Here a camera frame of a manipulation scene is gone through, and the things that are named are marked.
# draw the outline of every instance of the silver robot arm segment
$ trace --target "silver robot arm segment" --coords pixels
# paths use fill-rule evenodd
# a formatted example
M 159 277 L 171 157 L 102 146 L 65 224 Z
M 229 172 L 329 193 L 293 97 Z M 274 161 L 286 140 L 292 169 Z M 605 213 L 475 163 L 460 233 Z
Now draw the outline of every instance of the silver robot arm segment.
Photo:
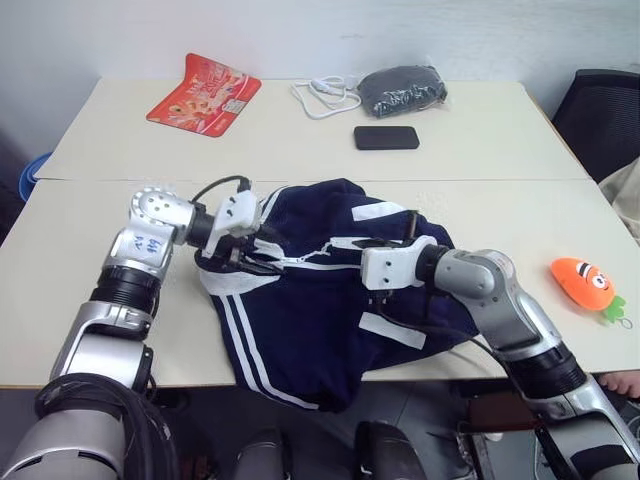
M 153 351 L 143 341 L 158 308 L 173 246 L 187 243 L 206 250 L 209 257 L 238 263 L 238 242 L 260 226 L 260 205 L 247 188 L 227 197 L 215 217 L 203 205 L 164 190 L 147 188 L 133 196 L 129 223 L 116 236 L 97 287 L 76 315 L 51 383 L 39 394 L 41 420 L 23 438 L 0 478 L 124 479 L 125 448 L 131 448 L 125 435 L 127 416 L 113 405 L 116 399 L 123 406 L 130 402 L 134 408 L 129 422 L 135 417 L 131 412 L 144 405 L 132 391 L 143 392 L 150 378 Z M 139 428 L 132 426 L 136 444 L 152 415 L 138 413 Z M 153 423 L 157 427 L 161 421 Z M 151 446 L 147 441 L 146 449 Z M 151 478 L 174 477 L 156 472 Z
M 413 268 L 407 270 L 408 264 Z M 522 289 L 506 255 L 450 250 L 419 237 L 408 246 L 365 249 L 362 280 L 371 290 L 426 284 L 460 301 L 545 426 L 538 436 L 560 478 L 592 478 L 614 467 L 629 468 L 630 478 L 638 478 L 638 442 Z

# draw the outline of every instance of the white wall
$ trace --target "white wall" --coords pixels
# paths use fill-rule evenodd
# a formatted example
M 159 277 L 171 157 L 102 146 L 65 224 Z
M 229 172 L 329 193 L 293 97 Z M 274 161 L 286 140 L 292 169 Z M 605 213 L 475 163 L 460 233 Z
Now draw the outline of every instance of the white wall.
M 99 76 L 180 77 L 189 51 L 267 78 L 428 54 L 446 79 L 520 80 L 553 114 L 576 69 L 640 69 L 639 3 L 0 0 L 0 135 L 51 150 Z

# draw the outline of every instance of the grey floor tile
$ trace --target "grey floor tile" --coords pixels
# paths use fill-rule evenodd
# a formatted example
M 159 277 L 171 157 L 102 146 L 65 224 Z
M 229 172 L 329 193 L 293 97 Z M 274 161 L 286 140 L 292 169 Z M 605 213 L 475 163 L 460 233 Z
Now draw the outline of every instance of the grey floor tile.
M 397 426 L 413 388 L 413 382 L 363 383 L 353 404 L 344 412 L 320 412 L 311 418 L 351 447 L 356 427 L 362 421 L 380 421 Z
M 35 395 L 35 390 L 0 389 L 0 472 L 37 420 L 33 412 Z
M 448 382 L 420 382 L 397 426 L 411 441 L 429 480 L 450 480 L 469 473 L 458 452 L 455 431 L 466 414 L 466 402 Z
M 350 445 L 320 428 L 311 413 L 238 388 L 192 390 L 188 413 L 209 434 L 223 479 L 230 477 L 238 452 L 261 428 L 279 428 L 286 433 L 294 452 L 296 478 L 350 478 Z
M 533 478 L 533 432 L 509 432 L 499 442 L 487 442 L 496 480 Z M 538 458 L 539 480 L 555 480 L 543 456 Z

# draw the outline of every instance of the orange plush toy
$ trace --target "orange plush toy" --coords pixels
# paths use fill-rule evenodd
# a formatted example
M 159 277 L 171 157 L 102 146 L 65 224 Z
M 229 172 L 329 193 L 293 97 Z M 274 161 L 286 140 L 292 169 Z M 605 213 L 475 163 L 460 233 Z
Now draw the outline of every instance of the orange plush toy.
M 564 257 L 551 264 L 551 272 L 578 305 L 604 311 L 611 322 L 624 316 L 622 307 L 626 302 L 616 296 L 611 280 L 595 265 L 579 258 Z

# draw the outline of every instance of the black office chair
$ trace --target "black office chair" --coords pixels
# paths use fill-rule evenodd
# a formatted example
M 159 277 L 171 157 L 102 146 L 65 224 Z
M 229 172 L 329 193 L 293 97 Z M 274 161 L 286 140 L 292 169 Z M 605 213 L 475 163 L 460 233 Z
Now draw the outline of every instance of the black office chair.
M 640 156 L 640 75 L 578 70 L 553 124 L 600 182 Z

